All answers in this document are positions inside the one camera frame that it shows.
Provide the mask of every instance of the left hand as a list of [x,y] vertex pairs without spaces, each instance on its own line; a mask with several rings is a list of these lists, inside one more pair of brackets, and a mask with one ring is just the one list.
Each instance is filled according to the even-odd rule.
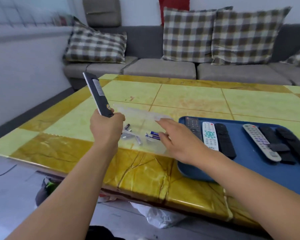
[[94,137],[94,144],[99,147],[107,147],[108,150],[116,153],[125,120],[121,113],[114,113],[114,116],[108,118],[100,115],[96,109],[90,118],[90,130]]

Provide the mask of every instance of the red object on wall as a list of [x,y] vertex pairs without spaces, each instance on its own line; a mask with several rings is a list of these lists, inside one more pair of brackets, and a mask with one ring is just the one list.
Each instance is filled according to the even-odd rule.
[[161,11],[161,25],[164,25],[164,7],[189,11],[190,0],[159,0]]

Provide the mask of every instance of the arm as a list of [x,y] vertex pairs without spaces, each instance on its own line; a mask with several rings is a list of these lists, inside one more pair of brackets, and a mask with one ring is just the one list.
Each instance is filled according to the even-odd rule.
[[274,239],[300,239],[300,195],[209,149],[186,126],[169,119],[158,124],[172,157],[206,172]]
[[24,220],[8,240],[85,239],[104,175],[118,149],[124,116],[91,117],[95,143],[56,190]]

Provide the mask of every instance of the baseboard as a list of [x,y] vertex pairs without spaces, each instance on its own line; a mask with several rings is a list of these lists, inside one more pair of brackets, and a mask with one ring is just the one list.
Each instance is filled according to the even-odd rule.
[[0,126],[0,138],[4,135],[8,134],[9,132],[13,131],[14,129],[18,128],[20,125],[24,124],[28,120],[32,119],[33,117],[37,116],[38,114],[44,112],[46,109],[50,108],[51,106],[55,105],[56,103],[60,102],[61,100],[65,99],[66,97],[70,96],[74,93],[74,89],[68,88],[63,92],[60,92],[56,96],[44,101],[43,103],[29,109],[28,111],[24,112],[23,114],[17,116],[16,118],[6,122],[5,124]]

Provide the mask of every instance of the plastic bag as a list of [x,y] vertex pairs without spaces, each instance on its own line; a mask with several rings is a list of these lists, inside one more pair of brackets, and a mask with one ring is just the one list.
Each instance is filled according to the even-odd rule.
[[167,210],[161,210],[155,207],[136,204],[130,202],[133,208],[136,208],[142,215],[144,215],[147,221],[156,228],[169,228],[173,227],[187,216],[170,212]]
[[157,155],[168,156],[165,146],[160,140],[146,137],[151,131],[159,132],[163,129],[158,125],[156,120],[161,118],[172,119],[171,117],[148,112],[145,110],[123,107],[118,104],[112,104],[111,107],[116,111],[124,114],[126,121],[124,126],[129,124],[128,130],[123,130],[119,141],[120,148],[133,149],[144,152],[151,152]]

